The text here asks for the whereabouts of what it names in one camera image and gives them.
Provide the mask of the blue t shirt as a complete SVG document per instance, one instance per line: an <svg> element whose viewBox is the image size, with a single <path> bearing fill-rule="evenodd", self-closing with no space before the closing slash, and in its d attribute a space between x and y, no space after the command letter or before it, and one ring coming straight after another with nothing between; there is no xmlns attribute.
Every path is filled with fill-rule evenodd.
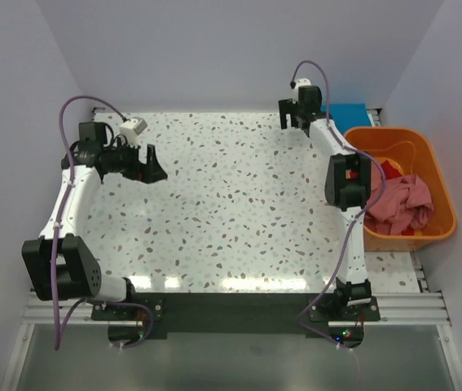
<svg viewBox="0 0 462 391"><path fill-rule="evenodd" d="M355 127L372 126L364 103L331 104L329 115L341 134Z"/></svg>

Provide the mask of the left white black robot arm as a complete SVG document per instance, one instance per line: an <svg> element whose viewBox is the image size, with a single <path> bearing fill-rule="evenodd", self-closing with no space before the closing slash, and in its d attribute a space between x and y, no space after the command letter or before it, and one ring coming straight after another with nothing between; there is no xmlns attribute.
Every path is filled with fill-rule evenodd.
<svg viewBox="0 0 462 391"><path fill-rule="evenodd" d="M104 277L88 248L84 234L90 207L104 177L152 184L168 178L154 145L147 145L146 160L139 159L139 135L147 124L142 118L125 119L119 133L108 137L105 122L83 122L79 139L61 160L61 185L48 222L36 239L22 246L33 290L41 301L90 299L110 302L119 319L133 318L139 300L127 278Z"/></svg>

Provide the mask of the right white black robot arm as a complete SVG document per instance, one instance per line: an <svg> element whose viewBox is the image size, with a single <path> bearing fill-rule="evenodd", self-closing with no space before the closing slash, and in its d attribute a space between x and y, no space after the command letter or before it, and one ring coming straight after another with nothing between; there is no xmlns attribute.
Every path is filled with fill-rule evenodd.
<svg viewBox="0 0 462 391"><path fill-rule="evenodd" d="M292 81L293 96L279 101L280 126L302 130L328 158L324 196L339 219L343 243L328 289L310 306L312 314L328 319L352 319L372 300L364 258L363 219L371 194L371 161L351 146L337 129L318 86L302 78Z"/></svg>

